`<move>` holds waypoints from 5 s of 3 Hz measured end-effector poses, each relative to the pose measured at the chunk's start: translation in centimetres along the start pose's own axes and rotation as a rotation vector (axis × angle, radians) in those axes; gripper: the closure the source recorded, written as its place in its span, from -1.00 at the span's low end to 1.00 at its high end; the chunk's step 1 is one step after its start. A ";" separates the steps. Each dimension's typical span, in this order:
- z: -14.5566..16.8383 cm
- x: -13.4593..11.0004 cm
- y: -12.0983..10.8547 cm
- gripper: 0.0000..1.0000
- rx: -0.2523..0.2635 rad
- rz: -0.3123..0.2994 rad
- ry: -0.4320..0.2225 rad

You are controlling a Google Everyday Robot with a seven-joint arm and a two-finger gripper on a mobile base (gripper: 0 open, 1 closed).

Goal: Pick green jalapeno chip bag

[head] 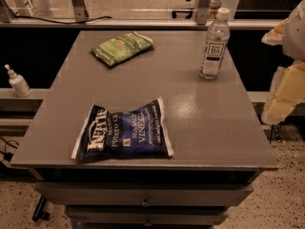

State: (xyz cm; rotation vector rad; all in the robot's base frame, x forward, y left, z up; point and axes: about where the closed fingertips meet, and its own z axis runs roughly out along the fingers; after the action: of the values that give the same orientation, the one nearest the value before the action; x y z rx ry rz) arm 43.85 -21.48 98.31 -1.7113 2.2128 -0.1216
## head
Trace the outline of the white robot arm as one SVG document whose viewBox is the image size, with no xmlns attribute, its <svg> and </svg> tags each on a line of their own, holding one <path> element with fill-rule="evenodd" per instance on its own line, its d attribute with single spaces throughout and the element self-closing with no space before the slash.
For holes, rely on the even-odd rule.
<svg viewBox="0 0 305 229">
<path fill-rule="evenodd" d="M 283 53 L 294 60 L 288 68 L 276 69 L 261 114 L 263 123 L 277 125 L 305 99 L 305 0 L 288 18 L 265 33 L 261 41 L 281 45 Z"/>
</svg>

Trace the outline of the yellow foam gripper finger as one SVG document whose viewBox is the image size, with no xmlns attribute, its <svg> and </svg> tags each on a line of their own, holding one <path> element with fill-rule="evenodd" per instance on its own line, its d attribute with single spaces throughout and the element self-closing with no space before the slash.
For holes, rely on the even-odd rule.
<svg viewBox="0 0 305 229">
<path fill-rule="evenodd" d="M 305 99 L 305 62 L 296 60 L 288 68 L 278 67 L 261 120 L 267 125 L 283 121 Z"/>
</svg>

